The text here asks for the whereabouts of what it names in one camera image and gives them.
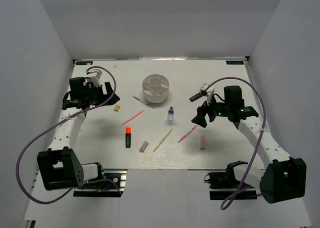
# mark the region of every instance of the white wall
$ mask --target white wall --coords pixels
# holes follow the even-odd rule
[[[72,60],[40,0],[0,0],[0,220],[20,227],[27,198],[16,182],[15,165],[23,146],[56,121]],[[20,173],[30,189],[37,152],[24,156]]]
[[[280,0],[41,0],[73,59],[248,56]]]
[[[320,227],[320,2],[281,0],[250,58],[272,134],[307,164],[304,203]]]

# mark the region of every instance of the small glass bottle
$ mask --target small glass bottle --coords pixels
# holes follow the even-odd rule
[[[170,106],[169,111],[168,111],[168,122],[172,123],[174,120],[174,108],[173,106]]]

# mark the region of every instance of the white tabletop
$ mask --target white tabletop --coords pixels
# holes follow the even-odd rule
[[[116,94],[120,97],[118,112],[114,106],[105,106],[88,112],[81,126],[75,152],[81,163],[100,162],[104,168],[188,168],[220,169],[228,163],[249,161],[253,147],[247,139],[227,120],[217,117],[207,128],[198,128],[184,141],[177,141],[194,124],[191,120],[205,98],[190,102],[203,83],[235,76],[248,81],[244,65],[227,65],[226,61],[94,61],[93,65],[107,68],[117,82]],[[86,75],[91,66],[76,65],[72,77]],[[151,109],[132,98],[143,98],[142,82],[150,74],[161,74],[168,78],[170,91],[167,100],[153,104]],[[111,81],[103,72],[101,83]],[[226,80],[217,83],[215,92],[224,96],[224,87],[240,85],[246,106],[256,108],[253,92],[245,83]],[[167,122],[169,106],[174,106],[174,121]],[[125,126],[121,124],[145,109],[140,116],[127,124],[132,128],[131,148],[125,147]],[[173,128],[172,133],[156,152],[154,147]],[[200,136],[204,134],[207,150],[200,151]],[[139,149],[144,141],[149,143],[144,153]],[[263,168],[257,157],[253,164]]]
[[[129,169],[121,198],[73,197],[69,193],[50,205],[29,202],[25,220],[36,220],[35,228],[63,227],[300,227],[310,225],[302,199],[268,204],[258,200],[236,200],[220,210],[220,200],[210,200],[209,187],[203,182],[205,170],[224,169],[230,162],[248,161],[253,148],[226,118],[216,118],[206,129],[198,127],[183,142],[177,141],[193,126],[191,119],[204,99],[191,103],[204,83],[225,76],[248,80],[243,65],[226,65],[225,61],[94,61],[109,69],[117,81],[120,110],[102,107],[87,114],[76,143],[75,152],[81,161],[101,162],[104,168]],[[73,77],[85,76],[88,66],[75,66]],[[132,98],[142,97],[142,81],[150,74],[169,79],[168,99],[150,109]],[[109,81],[103,74],[103,82]],[[247,106],[256,107],[249,87],[238,81],[215,85],[223,96],[223,87],[240,85]],[[174,106],[174,122],[167,122],[169,106]],[[125,127],[120,124],[141,109],[145,112],[131,121],[131,148],[125,147]],[[153,152],[162,137],[173,132]],[[199,150],[199,137],[204,134],[207,150]],[[149,146],[144,153],[139,148]],[[255,166],[263,168],[256,158]],[[39,174],[32,194],[40,200],[51,200],[64,190],[46,191]]]

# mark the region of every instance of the beige eraser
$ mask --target beige eraser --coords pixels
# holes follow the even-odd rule
[[[200,150],[206,150],[207,142],[204,135],[200,136]]]
[[[119,105],[116,105],[113,110],[115,110],[116,112],[118,112],[119,108],[120,108],[120,106],[119,106]]]

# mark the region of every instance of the red pen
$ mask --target red pen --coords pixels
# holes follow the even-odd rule
[[[194,127],[192,127],[192,129],[191,130],[189,130],[188,132],[187,132],[187,134],[185,134],[184,136],[182,136],[182,138],[180,139],[180,140],[178,140],[178,144],[181,142],[181,141],[183,141],[192,131],[194,131],[196,128],[197,128],[197,124],[194,126]]]
[[[136,118],[138,115],[142,114],[145,110],[141,110],[139,112],[137,112],[134,116],[132,116],[130,119],[127,119],[125,122],[122,123],[121,126],[123,126],[124,124],[127,124],[129,121],[133,120],[134,118]]]

